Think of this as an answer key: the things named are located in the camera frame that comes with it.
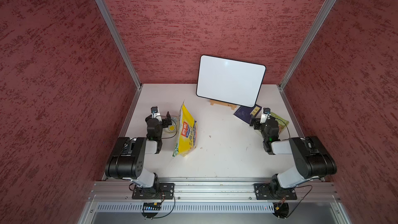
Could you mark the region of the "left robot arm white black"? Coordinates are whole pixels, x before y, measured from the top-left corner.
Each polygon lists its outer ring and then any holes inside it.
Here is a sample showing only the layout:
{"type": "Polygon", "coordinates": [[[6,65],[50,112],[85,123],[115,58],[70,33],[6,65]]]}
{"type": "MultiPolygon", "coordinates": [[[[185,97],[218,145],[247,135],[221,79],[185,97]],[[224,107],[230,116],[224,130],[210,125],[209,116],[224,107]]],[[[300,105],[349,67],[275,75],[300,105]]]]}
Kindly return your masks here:
{"type": "Polygon", "coordinates": [[[163,145],[163,129],[173,124],[170,114],[152,114],[146,119],[147,136],[120,137],[105,166],[106,177],[128,180],[146,197],[160,194],[159,178],[144,167],[145,155],[159,154],[163,145]]]}

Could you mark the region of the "patterned breakfast bowl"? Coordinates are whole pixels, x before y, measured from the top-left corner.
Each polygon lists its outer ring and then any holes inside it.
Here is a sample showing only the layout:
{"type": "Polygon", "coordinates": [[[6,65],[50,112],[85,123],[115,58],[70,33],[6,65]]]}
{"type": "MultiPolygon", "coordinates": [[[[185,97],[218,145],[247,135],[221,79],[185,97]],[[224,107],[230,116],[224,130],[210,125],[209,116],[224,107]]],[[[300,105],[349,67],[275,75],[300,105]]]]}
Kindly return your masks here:
{"type": "Polygon", "coordinates": [[[177,132],[177,124],[178,124],[178,117],[177,116],[172,116],[171,117],[172,124],[169,125],[165,130],[166,133],[168,134],[175,134],[177,132]]]}

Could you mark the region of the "yellow oats bag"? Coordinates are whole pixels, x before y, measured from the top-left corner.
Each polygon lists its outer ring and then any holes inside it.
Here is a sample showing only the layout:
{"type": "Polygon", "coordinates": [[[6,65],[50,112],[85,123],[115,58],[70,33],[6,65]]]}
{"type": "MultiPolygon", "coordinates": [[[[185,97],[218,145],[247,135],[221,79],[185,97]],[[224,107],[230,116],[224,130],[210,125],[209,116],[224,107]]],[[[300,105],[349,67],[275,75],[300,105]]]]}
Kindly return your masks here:
{"type": "Polygon", "coordinates": [[[178,120],[178,134],[173,157],[186,156],[197,145],[197,121],[184,104],[180,108],[178,120]]]}

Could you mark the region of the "aluminium front rail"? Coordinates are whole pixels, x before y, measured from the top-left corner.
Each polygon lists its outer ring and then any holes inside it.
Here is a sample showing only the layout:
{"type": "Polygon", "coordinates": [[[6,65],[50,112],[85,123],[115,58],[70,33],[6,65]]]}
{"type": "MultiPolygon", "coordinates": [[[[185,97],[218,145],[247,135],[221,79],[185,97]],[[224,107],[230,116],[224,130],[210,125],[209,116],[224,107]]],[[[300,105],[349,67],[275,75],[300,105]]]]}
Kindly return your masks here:
{"type": "MultiPolygon", "coordinates": [[[[174,197],[181,202],[257,202],[254,184],[267,183],[268,178],[189,178],[161,177],[161,183],[174,183],[174,197]]],[[[132,202],[133,186],[129,181],[107,179],[94,182],[89,201],[132,202]]],[[[335,184],[320,180],[308,181],[294,189],[297,200],[287,203],[340,203],[335,184]]]]}

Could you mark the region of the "dark purple book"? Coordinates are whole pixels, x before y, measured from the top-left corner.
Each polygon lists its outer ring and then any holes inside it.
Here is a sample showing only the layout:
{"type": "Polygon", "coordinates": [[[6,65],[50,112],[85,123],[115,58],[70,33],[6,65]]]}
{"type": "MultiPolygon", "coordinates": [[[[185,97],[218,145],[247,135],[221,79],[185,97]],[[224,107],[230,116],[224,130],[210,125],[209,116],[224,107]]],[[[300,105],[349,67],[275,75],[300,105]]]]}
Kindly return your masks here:
{"type": "Polygon", "coordinates": [[[234,116],[243,122],[250,124],[252,118],[256,118],[261,109],[262,107],[259,105],[255,105],[254,107],[240,106],[234,113],[234,116]]]}

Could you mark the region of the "right corner aluminium post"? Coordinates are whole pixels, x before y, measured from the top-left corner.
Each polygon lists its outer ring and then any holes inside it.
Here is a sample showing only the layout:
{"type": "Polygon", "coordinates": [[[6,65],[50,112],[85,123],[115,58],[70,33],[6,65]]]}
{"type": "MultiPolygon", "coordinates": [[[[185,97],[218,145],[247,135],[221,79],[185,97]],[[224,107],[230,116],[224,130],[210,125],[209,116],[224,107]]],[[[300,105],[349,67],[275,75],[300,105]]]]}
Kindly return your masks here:
{"type": "Polygon", "coordinates": [[[318,31],[322,27],[324,21],[326,20],[327,16],[329,15],[330,11],[332,10],[334,4],[337,0],[325,0],[315,17],[312,26],[310,27],[306,37],[304,38],[300,48],[298,49],[295,57],[293,58],[288,70],[286,71],[285,75],[283,76],[278,88],[279,91],[283,91],[291,77],[293,76],[295,70],[297,69],[298,65],[302,61],[304,55],[306,54],[308,48],[310,47],[311,43],[313,42],[314,38],[316,37],[318,31]]]}

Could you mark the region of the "green treehouse book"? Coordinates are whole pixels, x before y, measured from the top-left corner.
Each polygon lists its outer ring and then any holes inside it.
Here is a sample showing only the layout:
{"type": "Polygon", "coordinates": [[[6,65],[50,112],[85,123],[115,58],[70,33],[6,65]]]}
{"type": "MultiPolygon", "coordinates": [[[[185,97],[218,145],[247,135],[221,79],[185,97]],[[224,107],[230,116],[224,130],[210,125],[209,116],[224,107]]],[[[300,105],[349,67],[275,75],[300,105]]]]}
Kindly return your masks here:
{"type": "Polygon", "coordinates": [[[277,115],[274,112],[271,112],[271,116],[274,117],[276,119],[276,121],[278,122],[278,126],[279,126],[278,134],[281,134],[283,132],[287,132],[288,137],[290,137],[290,131],[289,131],[289,128],[288,128],[289,121],[283,119],[282,117],[280,117],[279,115],[277,115]]]}

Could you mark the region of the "white board black frame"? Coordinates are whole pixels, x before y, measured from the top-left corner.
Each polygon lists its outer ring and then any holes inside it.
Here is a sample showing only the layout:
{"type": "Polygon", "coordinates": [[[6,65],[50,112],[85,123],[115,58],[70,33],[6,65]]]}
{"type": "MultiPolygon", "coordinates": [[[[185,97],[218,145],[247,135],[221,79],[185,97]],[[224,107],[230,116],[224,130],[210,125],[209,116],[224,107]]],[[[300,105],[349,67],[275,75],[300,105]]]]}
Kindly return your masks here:
{"type": "Polygon", "coordinates": [[[202,55],[196,95],[254,107],[265,73],[265,65],[202,55]]]}

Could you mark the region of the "left corner aluminium post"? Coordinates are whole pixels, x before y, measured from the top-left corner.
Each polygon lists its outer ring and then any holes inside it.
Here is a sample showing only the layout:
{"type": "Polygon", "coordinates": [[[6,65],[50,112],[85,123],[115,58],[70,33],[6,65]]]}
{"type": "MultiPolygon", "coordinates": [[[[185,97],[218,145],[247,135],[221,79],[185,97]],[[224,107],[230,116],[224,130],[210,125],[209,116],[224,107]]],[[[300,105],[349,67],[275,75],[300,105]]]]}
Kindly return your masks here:
{"type": "Polygon", "coordinates": [[[116,24],[112,18],[112,15],[108,9],[108,6],[107,6],[105,0],[95,0],[95,2],[99,8],[99,11],[106,23],[111,35],[112,35],[112,38],[119,50],[119,53],[122,56],[122,59],[127,67],[127,70],[129,72],[131,78],[134,81],[136,88],[138,90],[141,90],[142,83],[139,79],[138,73],[136,72],[136,70],[131,62],[130,56],[129,56],[127,49],[123,43],[123,40],[119,34],[119,31],[117,30],[116,24]]]}

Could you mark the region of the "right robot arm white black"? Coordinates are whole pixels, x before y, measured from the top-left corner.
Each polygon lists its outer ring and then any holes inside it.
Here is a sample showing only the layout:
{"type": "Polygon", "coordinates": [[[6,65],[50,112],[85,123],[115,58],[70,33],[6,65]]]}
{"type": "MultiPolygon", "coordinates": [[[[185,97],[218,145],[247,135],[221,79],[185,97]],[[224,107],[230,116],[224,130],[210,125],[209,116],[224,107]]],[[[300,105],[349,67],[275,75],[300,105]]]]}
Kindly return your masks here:
{"type": "Polygon", "coordinates": [[[257,199],[296,199],[294,189],[312,180],[333,175],[337,165],[316,136],[279,139],[279,124],[275,117],[252,117],[249,125],[259,130],[263,137],[263,148],[269,155],[291,155],[294,166],[272,176],[270,182],[255,184],[257,199]]]}

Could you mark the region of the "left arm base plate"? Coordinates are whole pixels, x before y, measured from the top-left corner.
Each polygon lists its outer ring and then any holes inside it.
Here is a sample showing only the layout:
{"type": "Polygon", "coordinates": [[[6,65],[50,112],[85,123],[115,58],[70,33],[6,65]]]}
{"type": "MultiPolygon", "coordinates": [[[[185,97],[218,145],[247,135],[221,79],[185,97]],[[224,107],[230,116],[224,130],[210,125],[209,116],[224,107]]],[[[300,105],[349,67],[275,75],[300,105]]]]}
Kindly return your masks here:
{"type": "Polygon", "coordinates": [[[132,191],[133,200],[173,200],[175,184],[159,183],[151,188],[136,187],[132,191]]]}

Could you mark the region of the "wooden easel stand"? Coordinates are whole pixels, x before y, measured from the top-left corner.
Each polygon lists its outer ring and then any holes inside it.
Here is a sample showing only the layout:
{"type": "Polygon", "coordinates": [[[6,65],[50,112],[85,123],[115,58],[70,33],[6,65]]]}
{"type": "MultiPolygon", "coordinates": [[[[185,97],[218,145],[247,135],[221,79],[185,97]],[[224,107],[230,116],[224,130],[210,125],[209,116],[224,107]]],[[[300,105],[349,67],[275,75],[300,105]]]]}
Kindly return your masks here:
{"type": "Polygon", "coordinates": [[[216,101],[216,100],[209,100],[211,105],[222,105],[231,108],[231,110],[235,110],[237,108],[237,105],[231,104],[231,103],[226,103],[222,101],[216,101]]]}

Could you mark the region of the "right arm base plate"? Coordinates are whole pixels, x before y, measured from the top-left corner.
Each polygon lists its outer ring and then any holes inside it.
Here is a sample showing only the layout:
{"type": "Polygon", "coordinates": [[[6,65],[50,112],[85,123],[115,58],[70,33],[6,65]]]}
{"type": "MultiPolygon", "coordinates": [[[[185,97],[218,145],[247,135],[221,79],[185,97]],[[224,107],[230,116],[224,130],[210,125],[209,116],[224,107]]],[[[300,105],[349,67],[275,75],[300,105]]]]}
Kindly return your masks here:
{"type": "Polygon", "coordinates": [[[271,183],[254,184],[257,200],[297,200],[294,188],[285,189],[271,183]]]}

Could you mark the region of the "corner aluminium post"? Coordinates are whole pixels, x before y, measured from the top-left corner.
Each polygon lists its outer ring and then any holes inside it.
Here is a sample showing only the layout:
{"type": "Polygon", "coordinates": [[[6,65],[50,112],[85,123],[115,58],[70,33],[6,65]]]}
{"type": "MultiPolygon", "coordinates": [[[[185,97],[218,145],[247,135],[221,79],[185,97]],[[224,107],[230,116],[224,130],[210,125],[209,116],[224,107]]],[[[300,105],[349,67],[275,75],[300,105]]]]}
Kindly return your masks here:
{"type": "Polygon", "coordinates": [[[286,71],[285,75],[283,76],[278,88],[279,91],[283,91],[291,77],[293,76],[295,70],[297,69],[298,65],[302,61],[304,55],[306,54],[308,48],[310,47],[311,43],[313,42],[314,38],[316,37],[318,31],[322,27],[324,21],[326,20],[327,16],[329,15],[330,11],[332,10],[334,4],[337,0],[325,0],[315,17],[312,26],[310,27],[306,37],[304,38],[300,48],[298,49],[295,57],[293,58],[288,70],[286,71]]]}
{"type": "Polygon", "coordinates": [[[112,38],[119,50],[119,53],[122,56],[122,59],[127,67],[127,70],[129,72],[131,78],[134,81],[136,88],[138,90],[141,90],[142,83],[139,79],[138,73],[136,72],[136,70],[131,62],[130,56],[129,56],[127,49],[123,43],[123,40],[119,34],[119,31],[117,30],[116,24],[112,18],[112,15],[108,9],[108,6],[107,6],[105,0],[95,0],[95,2],[99,8],[99,11],[106,23],[111,35],[112,35],[112,38]]]}

